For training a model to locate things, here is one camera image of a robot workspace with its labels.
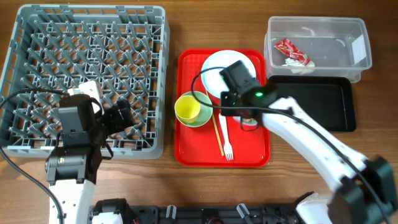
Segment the white fork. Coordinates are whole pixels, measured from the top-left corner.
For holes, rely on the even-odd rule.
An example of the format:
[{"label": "white fork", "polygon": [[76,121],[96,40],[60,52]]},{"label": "white fork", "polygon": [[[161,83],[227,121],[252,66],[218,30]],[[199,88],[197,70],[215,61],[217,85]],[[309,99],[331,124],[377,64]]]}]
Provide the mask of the white fork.
[{"label": "white fork", "polygon": [[225,157],[228,161],[234,159],[234,153],[232,150],[232,145],[229,143],[229,137],[228,137],[228,127],[226,125],[226,118],[225,116],[219,114],[218,118],[220,120],[220,125],[221,125],[221,131],[223,132],[224,136],[224,153]]}]

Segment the dish rack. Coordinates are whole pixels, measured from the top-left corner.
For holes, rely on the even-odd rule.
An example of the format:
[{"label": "dish rack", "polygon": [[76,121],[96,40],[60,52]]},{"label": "dish rack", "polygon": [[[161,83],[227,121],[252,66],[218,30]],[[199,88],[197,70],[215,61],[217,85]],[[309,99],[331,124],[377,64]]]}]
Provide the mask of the dish rack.
[{"label": "dish rack", "polygon": [[[22,88],[67,91],[96,80],[105,108],[131,104],[134,126],[106,142],[118,159],[156,159],[164,149],[170,28],[159,6],[25,5],[0,79],[0,100]],[[61,130],[59,95],[24,93],[0,111],[9,156],[47,157]],[[106,149],[104,156],[109,156]]]}]

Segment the wooden table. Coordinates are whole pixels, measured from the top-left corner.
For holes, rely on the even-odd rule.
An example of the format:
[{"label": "wooden table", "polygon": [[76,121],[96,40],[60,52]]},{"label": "wooden table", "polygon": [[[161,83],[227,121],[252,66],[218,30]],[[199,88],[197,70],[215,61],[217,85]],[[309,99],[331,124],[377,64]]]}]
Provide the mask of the wooden table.
[{"label": "wooden table", "polygon": [[[6,56],[17,10],[22,4],[50,0],[0,3],[0,63]],[[58,0],[60,4],[80,4]],[[373,66],[353,85],[358,128],[335,133],[368,157],[383,155],[398,180],[398,2],[397,1],[88,1],[85,4],[147,4],[164,7],[171,29],[170,64],[166,84],[164,154],[157,160],[103,161],[98,171],[93,204],[126,198],[131,205],[173,203],[190,205],[260,205],[293,202],[314,190],[330,196],[315,169],[285,141],[271,135],[272,159],[262,169],[196,169],[174,158],[174,112],[177,59],[190,48],[264,48],[270,16],[360,17],[366,23]],[[16,164],[45,183],[44,159],[14,158]],[[49,197],[32,182],[0,161],[0,223],[46,223]],[[393,223],[398,222],[397,215]]]}]

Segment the yellow cup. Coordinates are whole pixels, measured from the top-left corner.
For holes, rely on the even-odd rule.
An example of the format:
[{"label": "yellow cup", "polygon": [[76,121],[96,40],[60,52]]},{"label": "yellow cup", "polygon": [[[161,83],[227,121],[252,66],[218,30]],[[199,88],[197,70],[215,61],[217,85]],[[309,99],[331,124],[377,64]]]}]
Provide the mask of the yellow cup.
[{"label": "yellow cup", "polygon": [[185,123],[193,123],[200,112],[200,103],[193,96],[182,96],[174,105],[175,114]]}]

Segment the chopstick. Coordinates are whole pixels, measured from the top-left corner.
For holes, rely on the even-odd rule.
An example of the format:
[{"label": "chopstick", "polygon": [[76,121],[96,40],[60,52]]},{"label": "chopstick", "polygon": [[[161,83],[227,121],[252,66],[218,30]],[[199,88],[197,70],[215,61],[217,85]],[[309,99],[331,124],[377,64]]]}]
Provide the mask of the chopstick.
[{"label": "chopstick", "polygon": [[[207,90],[205,90],[205,91],[206,91],[206,96],[210,99],[209,93],[207,92]],[[218,134],[217,122],[216,122],[216,118],[214,118],[214,112],[211,114],[211,118],[213,119],[214,129],[216,130],[218,146],[220,147],[221,155],[224,156],[224,149],[223,149],[223,145],[221,143],[220,134]]]}]

